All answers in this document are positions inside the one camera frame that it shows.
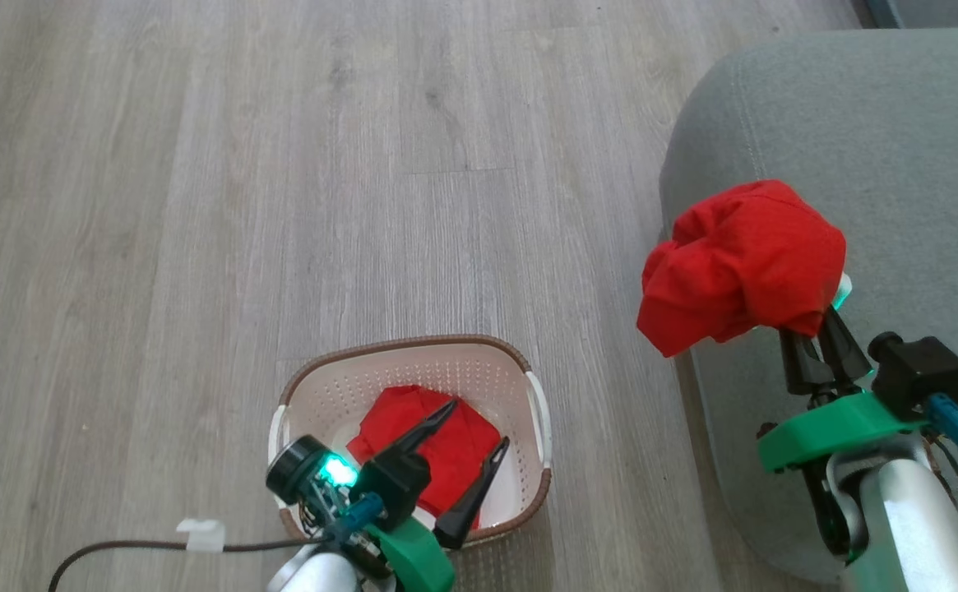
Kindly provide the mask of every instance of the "gray sofa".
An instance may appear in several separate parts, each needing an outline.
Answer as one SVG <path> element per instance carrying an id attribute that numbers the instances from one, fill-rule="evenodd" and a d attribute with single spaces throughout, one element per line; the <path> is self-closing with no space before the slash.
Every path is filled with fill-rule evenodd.
<path id="1" fill-rule="evenodd" d="M 936 335 L 958 353 L 958 29 L 810 36 L 713 67 L 673 131 L 660 177 L 666 224 L 763 178 L 790 183 L 843 229 L 854 293 L 842 315 L 861 344 L 892 330 Z M 773 566 L 832 582 L 840 566 L 821 545 L 801 476 L 758 464 L 761 423 L 806 402 L 784 390 L 775 331 L 706 340 L 692 358 L 742 536 Z"/>
<path id="2" fill-rule="evenodd" d="M 958 26 L 958 0 L 866 0 L 866 4 L 883 29 Z"/>

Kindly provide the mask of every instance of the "laminate flooring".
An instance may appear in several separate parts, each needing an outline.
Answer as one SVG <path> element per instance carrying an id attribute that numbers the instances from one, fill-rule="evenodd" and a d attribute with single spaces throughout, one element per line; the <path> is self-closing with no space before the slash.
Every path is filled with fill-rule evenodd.
<path id="1" fill-rule="evenodd" d="M 462 332 L 534 364 L 555 464 L 458 590 L 808 589 L 730 527 L 686 361 L 633 320 L 701 74 L 858 26 L 850 0 L 0 0 L 0 591 L 186 516 L 278 539 L 286 376 Z M 287 556 L 104 553 L 62 591 L 259 590 Z"/>

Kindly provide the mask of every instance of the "crumpled red cloth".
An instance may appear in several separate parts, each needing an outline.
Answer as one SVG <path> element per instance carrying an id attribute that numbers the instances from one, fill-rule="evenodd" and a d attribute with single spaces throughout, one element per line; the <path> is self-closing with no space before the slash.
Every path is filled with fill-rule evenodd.
<path id="1" fill-rule="evenodd" d="M 448 394 L 422 386 L 387 387 L 362 419 L 361 431 L 347 443 L 347 450 L 363 464 L 449 399 Z M 419 454 L 431 465 L 431 483 L 419 496 L 418 506 L 436 517 L 449 510 L 479 478 L 483 460 L 500 441 L 497 428 L 460 400 L 442 428 L 419 447 Z"/>
<path id="2" fill-rule="evenodd" d="M 844 234 L 786 183 L 738 185 L 687 210 L 647 258 L 636 325 L 665 357 L 757 325 L 813 337 L 845 251 Z"/>

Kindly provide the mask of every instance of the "white tape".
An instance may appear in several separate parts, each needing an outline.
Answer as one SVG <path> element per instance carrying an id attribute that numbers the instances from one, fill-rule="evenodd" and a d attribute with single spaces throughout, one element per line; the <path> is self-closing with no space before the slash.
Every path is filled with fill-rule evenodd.
<path id="1" fill-rule="evenodd" d="M 222 553 L 226 543 L 226 525 L 218 520 L 186 518 L 178 523 L 175 532 L 188 532 L 186 550 L 197 553 Z"/>

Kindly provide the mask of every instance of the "white plastic basket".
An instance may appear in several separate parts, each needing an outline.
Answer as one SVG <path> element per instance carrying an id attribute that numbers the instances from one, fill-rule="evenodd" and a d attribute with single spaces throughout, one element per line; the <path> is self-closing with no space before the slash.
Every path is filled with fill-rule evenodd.
<path id="1" fill-rule="evenodd" d="M 306 364 L 285 387 L 271 421 L 269 461 L 295 438 L 311 434 L 351 458 L 347 442 L 388 386 L 420 385 L 460 395 L 511 447 L 493 480 L 479 528 L 468 543 L 521 527 L 541 508 L 551 484 L 548 401 L 529 363 L 506 342 L 483 335 L 423 337 L 345 349 Z M 278 502 L 289 534 L 302 537 L 299 517 Z M 415 514 L 431 527 L 433 518 Z"/>

